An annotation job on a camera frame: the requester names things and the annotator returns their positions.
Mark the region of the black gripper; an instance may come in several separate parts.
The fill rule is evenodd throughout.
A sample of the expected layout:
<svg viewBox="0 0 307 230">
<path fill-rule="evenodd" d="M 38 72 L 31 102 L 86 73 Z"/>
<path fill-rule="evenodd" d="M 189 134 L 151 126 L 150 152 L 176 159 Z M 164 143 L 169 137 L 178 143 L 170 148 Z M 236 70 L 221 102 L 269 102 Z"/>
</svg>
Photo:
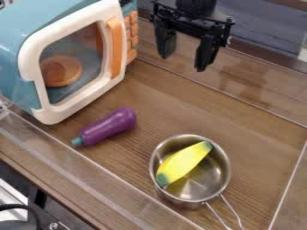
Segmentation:
<svg viewBox="0 0 307 230">
<path fill-rule="evenodd" d="M 218 46 L 226 47 L 233 18 L 216 7 L 217 0 L 151 0 L 150 21 L 157 51 L 168 58 L 176 49 L 176 32 L 200 39 L 194 69 L 202 72 L 212 64 Z"/>
</svg>

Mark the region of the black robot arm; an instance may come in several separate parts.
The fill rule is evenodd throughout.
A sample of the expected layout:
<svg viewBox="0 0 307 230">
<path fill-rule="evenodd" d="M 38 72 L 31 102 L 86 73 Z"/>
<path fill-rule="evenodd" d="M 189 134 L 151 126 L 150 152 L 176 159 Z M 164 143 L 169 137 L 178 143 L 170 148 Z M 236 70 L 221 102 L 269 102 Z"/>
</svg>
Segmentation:
<svg viewBox="0 0 307 230">
<path fill-rule="evenodd" d="M 216 8 L 217 0 L 151 0 L 157 52 L 168 58 L 177 45 L 177 33 L 200 40 L 194 51 L 194 69 L 202 72 L 213 63 L 220 48 L 230 43 L 234 20 Z"/>
</svg>

